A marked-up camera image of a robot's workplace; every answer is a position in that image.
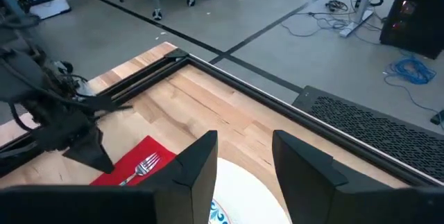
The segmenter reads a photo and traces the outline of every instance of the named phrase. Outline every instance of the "silver fork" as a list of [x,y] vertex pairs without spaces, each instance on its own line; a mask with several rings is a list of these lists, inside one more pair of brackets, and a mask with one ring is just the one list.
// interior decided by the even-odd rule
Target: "silver fork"
[[155,167],[155,165],[160,161],[160,157],[157,153],[153,153],[148,156],[145,160],[141,161],[135,168],[135,172],[126,180],[121,182],[119,186],[127,185],[136,175],[143,176]]

